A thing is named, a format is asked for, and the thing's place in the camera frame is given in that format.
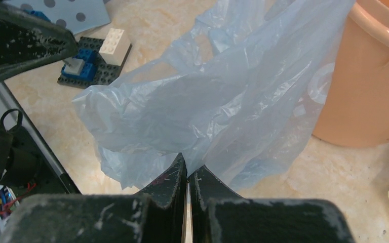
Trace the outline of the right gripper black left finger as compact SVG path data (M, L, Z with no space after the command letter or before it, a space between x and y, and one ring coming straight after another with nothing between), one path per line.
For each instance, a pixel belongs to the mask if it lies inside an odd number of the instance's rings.
M10 216L0 242L184 242L184 158L133 195L37 194Z

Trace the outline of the light blue plastic trash bag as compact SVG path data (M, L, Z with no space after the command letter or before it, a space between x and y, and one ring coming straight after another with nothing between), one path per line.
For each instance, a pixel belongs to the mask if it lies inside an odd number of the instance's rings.
M143 188L181 153L231 189L288 170L324 107L354 1L217 1L164 53L73 99L101 169Z

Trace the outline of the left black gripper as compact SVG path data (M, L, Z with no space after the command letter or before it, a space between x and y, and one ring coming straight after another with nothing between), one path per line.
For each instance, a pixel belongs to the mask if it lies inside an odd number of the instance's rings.
M0 1L0 82L77 53L71 31Z

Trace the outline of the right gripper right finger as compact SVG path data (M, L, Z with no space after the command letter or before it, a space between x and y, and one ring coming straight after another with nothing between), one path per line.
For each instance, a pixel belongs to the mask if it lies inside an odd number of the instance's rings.
M355 242L323 199L244 198L206 166L189 177L193 242Z

